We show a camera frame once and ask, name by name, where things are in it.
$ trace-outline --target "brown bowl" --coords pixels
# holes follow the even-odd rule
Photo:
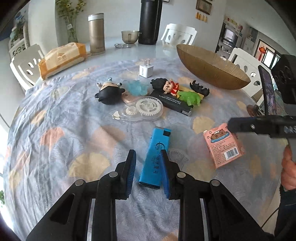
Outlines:
[[[201,80],[226,90],[238,90],[251,80],[238,66],[223,60],[218,54],[192,45],[177,45],[179,58],[185,67]]]

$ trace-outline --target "tablecloth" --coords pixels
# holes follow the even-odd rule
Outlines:
[[[5,201],[22,239],[77,179],[97,180],[115,170],[134,149],[137,164],[132,193],[116,201],[118,240],[177,240],[179,201],[165,198],[163,189],[138,184],[150,137],[156,126],[171,129],[168,155],[196,179],[220,180],[252,217],[262,223],[281,173],[286,142],[256,134],[239,134],[246,154],[215,170],[203,131],[248,116],[254,101],[242,90],[216,88],[191,74],[176,59],[152,59],[153,78],[173,79],[189,87],[196,80],[210,88],[191,117],[164,108],[154,122],[129,123],[112,114],[123,103],[104,105],[94,95],[97,82],[135,80],[138,61],[93,66],[45,81],[26,92],[9,131],[4,167]],[[152,78],[141,81],[148,83]]]

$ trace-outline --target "tissue box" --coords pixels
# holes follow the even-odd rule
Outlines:
[[[41,78],[45,80],[87,58],[85,44],[69,43],[51,50],[38,64]]]
[[[241,157],[245,153],[238,137],[230,133],[226,123],[205,131],[203,135],[216,169]]]

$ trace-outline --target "clear plastic gear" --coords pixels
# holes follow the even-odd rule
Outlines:
[[[137,108],[135,106],[129,106],[126,109],[126,114],[128,114],[128,115],[135,115],[137,113],[138,113],[138,111],[137,111]]]
[[[137,111],[142,115],[152,116],[161,111],[161,104],[152,98],[142,98],[136,103]]]

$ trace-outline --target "green toy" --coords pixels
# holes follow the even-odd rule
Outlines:
[[[198,105],[200,106],[200,95],[192,91],[178,91],[178,99],[187,102],[188,106]]]

